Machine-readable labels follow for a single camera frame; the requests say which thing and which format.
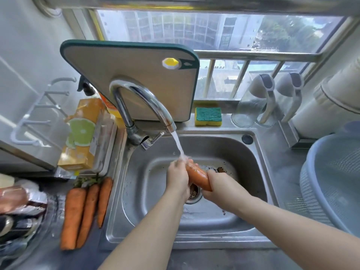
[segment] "water stream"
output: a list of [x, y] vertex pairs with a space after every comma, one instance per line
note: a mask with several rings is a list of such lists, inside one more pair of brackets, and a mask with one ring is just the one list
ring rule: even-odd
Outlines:
[[180, 144], [180, 140], [179, 140], [179, 137], [178, 137], [178, 133], [176, 131], [173, 131], [171, 133], [172, 137], [175, 139], [175, 143], [176, 145], [178, 146], [178, 149], [180, 151], [180, 158], [185, 160], [185, 154], [184, 154], [184, 151], [182, 150], [182, 147], [181, 147], [181, 144]]

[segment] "forearm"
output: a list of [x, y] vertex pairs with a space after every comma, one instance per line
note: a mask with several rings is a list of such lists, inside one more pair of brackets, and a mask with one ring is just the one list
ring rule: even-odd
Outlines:
[[183, 211], [181, 195], [165, 191], [99, 269], [166, 269]]
[[359, 268], [360, 239], [355, 236], [258, 198], [239, 209], [238, 215], [305, 270]]

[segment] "person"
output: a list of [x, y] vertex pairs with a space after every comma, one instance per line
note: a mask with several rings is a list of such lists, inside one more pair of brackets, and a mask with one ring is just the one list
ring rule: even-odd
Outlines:
[[[212, 192], [205, 199], [254, 225], [305, 270], [360, 269], [360, 239], [270, 205], [249, 194], [226, 173], [208, 170]], [[181, 159], [170, 164], [158, 203], [106, 258], [99, 270], [166, 269], [183, 205], [190, 194]]]

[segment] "plastic strainer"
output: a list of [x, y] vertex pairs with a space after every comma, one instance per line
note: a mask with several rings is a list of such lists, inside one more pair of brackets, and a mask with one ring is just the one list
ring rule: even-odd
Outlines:
[[315, 220], [360, 236], [360, 136], [333, 134], [316, 141], [300, 187]]

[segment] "green lime slice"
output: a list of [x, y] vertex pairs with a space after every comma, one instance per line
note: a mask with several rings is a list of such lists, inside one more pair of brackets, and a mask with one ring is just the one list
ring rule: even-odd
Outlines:
[[76, 146], [90, 146], [95, 131], [95, 123], [86, 118], [73, 118], [68, 121]]
[[74, 136], [72, 135], [72, 133], [69, 133], [68, 138], [66, 138], [66, 146], [68, 146], [70, 149], [76, 149], [74, 143]]

